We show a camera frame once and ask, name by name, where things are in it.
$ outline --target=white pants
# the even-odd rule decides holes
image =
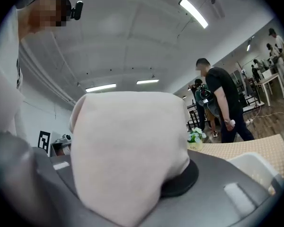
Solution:
[[[284,87],[284,60],[282,58],[279,58],[276,66],[278,68],[280,78]]]

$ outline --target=black and white sign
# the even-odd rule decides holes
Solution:
[[[38,147],[45,149],[47,154],[48,154],[48,149],[49,149],[49,138],[50,138],[50,136],[51,136],[50,133],[40,131]]]

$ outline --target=hand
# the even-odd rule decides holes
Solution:
[[[227,131],[232,131],[234,126],[231,125],[231,121],[228,120],[227,122],[226,121],[224,121],[224,122],[225,122],[225,126],[227,128]]]

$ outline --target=table with beige tablecloth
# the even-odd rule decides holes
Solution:
[[[225,160],[246,152],[257,152],[284,178],[284,141],[280,134],[244,142],[203,144],[200,152]]]

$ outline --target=white plastic chair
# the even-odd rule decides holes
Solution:
[[[271,192],[271,186],[274,188],[275,192],[284,189],[284,179],[270,163],[258,153],[247,152],[228,161],[265,187],[269,192]]]

